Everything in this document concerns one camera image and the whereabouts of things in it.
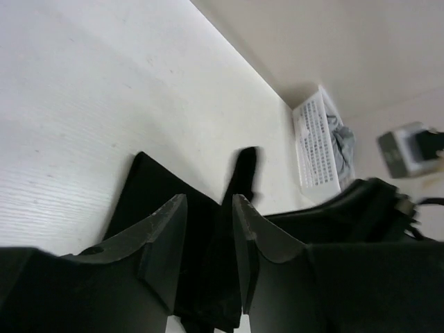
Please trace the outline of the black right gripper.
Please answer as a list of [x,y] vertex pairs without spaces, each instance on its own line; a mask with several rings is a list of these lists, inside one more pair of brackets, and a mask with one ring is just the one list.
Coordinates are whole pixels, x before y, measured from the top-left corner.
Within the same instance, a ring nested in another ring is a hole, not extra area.
[[352,181],[337,196],[312,208],[266,216],[305,244],[422,241],[408,195],[379,178]]

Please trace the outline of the black tank top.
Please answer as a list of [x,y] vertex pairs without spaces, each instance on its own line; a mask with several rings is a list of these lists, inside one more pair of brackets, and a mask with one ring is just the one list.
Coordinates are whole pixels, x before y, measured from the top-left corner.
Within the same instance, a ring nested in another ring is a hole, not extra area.
[[121,191],[105,237],[154,213],[176,194],[187,197],[187,227],[174,315],[186,332],[233,332],[240,326],[241,294],[233,236],[232,197],[252,201],[257,146],[239,149],[223,200],[218,203],[141,151]]

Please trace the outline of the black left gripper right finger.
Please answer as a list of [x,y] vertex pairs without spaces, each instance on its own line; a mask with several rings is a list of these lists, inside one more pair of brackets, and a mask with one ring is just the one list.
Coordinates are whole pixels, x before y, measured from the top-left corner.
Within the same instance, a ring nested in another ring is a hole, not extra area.
[[308,245],[232,202],[252,332],[442,332],[443,244]]

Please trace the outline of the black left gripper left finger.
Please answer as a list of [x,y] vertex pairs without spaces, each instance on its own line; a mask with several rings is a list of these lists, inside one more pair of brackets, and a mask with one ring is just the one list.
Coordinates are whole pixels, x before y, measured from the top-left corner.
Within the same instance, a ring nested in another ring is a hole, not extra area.
[[179,194],[78,255],[1,249],[2,332],[164,332],[187,224]]

